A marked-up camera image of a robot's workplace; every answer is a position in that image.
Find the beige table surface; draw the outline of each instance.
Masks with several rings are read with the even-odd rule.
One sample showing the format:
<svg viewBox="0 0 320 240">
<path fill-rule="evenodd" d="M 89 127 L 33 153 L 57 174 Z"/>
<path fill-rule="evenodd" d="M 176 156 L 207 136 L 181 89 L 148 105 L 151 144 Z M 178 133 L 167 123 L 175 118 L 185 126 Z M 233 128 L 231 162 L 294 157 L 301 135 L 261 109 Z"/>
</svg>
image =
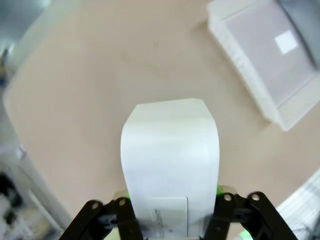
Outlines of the beige table surface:
<svg viewBox="0 0 320 240">
<path fill-rule="evenodd" d="M 289 132 L 264 120 L 207 30 L 206 0 L 86 2 L 27 59 L 5 106 L 75 216 L 126 188 L 120 137 L 135 105 L 182 98 L 205 101 L 219 132 L 219 182 L 240 194 L 260 190 L 278 205 L 319 168 L 320 105 Z"/>
</svg>

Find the clear plastic box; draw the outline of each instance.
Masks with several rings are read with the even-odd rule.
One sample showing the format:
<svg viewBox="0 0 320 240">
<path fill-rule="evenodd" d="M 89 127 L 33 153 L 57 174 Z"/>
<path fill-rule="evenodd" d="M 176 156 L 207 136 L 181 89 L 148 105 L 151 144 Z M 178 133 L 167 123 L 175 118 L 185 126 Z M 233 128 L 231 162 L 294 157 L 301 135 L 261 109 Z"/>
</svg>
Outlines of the clear plastic box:
<svg viewBox="0 0 320 240">
<path fill-rule="evenodd" d="M 320 73 L 286 13 L 275 0 L 214 0 L 207 10 L 263 116 L 288 131 L 320 100 Z"/>
</svg>

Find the white square label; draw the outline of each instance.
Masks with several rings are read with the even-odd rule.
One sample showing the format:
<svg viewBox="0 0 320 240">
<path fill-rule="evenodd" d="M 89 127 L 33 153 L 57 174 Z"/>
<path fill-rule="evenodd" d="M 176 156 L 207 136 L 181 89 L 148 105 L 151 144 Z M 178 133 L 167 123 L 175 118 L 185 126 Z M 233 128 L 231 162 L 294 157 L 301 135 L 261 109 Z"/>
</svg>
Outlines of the white square label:
<svg viewBox="0 0 320 240">
<path fill-rule="evenodd" d="M 275 37 L 274 40 L 283 55 L 298 47 L 298 42 L 290 30 Z"/>
</svg>

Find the black object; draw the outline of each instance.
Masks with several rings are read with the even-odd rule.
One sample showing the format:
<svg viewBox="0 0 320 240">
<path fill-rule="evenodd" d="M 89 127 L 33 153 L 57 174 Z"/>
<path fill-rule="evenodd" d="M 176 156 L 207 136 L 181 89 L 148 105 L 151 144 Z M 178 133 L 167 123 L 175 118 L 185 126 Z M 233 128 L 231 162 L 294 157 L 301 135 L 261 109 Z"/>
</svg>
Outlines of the black object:
<svg viewBox="0 0 320 240">
<path fill-rule="evenodd" d="M 14 183 L 2 172 L 0 172 L 0 194 L 5 195 L 13 208 L 19 208 L 23 204 L 22 197 Z"/>
<path fill-rule="evenodd" d="M 240 223 L 254 240 L 297 240 L 262 192 L 251 193 L 247 198 L 231 193 L 217 197 L 203 240 L 225 240 L 230 223 Z M 107 205 L 91 200 L 60 240 L 103 240 L 115 227 L 121 240 L 143 240 L 130 199 L 121 197 Z"/>
<path fill-rule="evenodd" d="M 5 220 L 6 224 L 11 226 L 17 219 L 17 215 L 12 211 L 12 209 L 10 209 L 4 214 L 3 219 Z"/>
</svg>

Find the white label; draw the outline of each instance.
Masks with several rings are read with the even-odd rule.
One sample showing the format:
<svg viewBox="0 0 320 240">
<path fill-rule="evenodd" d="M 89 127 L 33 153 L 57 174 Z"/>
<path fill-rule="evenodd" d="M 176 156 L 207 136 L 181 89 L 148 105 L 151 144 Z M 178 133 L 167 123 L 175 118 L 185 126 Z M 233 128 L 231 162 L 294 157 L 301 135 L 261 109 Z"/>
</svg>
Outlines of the white label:
<svg viewBox="0 0 320 240">
<path fill-rule="evenodd" d="M 148 203 L 153 229 L 158 238 L 188 236 L 186 197 L 152 197 Z"/>
<path fill-rule="evenodd" d="M 274 40 L 283 55 L 298 47 L 298 42 L 290 30 L 275 37 Z"/>
</svg>

